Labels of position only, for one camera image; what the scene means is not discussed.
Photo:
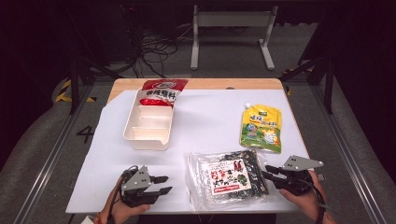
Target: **yellow object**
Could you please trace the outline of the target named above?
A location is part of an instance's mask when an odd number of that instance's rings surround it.
[[[267,105],[250,106],[243,114],[240,144],[281,153],[281,127],[279,109]]]

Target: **divided container compartment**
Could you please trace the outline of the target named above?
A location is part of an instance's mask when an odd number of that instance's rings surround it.
[[[124,138],[134,149],[166,150],[169,147],[173,107],[163,105],[141,105],[141,89],[136,93]]]

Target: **white table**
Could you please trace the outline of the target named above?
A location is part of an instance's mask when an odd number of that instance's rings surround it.
[[[308,157],[281,83],[277,79],[264,78],[191,79],[175,104],[169,148],[165,151],[135,150],[123,138],[123,131],[136,89],[144,81],[116,81],[109,103],[102,111],[66,213],[100,211],[124,170],[132,165],[147,165],[150,175],[169,176],[166,183],[153,185],[147,191],[173,187],[151,206],[147,214],[190,214],[185,184],[186,155],[189,152],[243,150],[239,146],[239,134],[245,103],[269,105],[282,111],[282,153],[265,153],[268,164],[281,166],[290,155]],[[199,90],[200,87],[212,90]],[[244,90],[224,90],[225,87]],[[297,210],[294,204],[278,194],[271,182],[268,186],[270,196],[262,203],[211,213],[281,213]]]

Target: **snack bag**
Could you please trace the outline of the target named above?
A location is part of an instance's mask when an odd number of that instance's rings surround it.
[[[146,81],[142,87],[140,104],[173,106],[176,98],[188,82],[187,79],[155,79]]]
[[[247,105],[242,118],[240,144],[280,153],[281,127],[282,114],[279,109],[267,105]]]

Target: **plastic packaging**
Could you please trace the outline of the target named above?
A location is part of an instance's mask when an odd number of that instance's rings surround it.
[[[267,105],[246,105],[242,117],[240,145],[281,153],[282,113]]]
[[[148,80],[143,84],[140,104],[173,106],[188,82],[187,79]]]
[[[262,162],[254,149],[218,154],[190,153],[187,160],[187,188],[193,212],[258,203],[268,195]]]

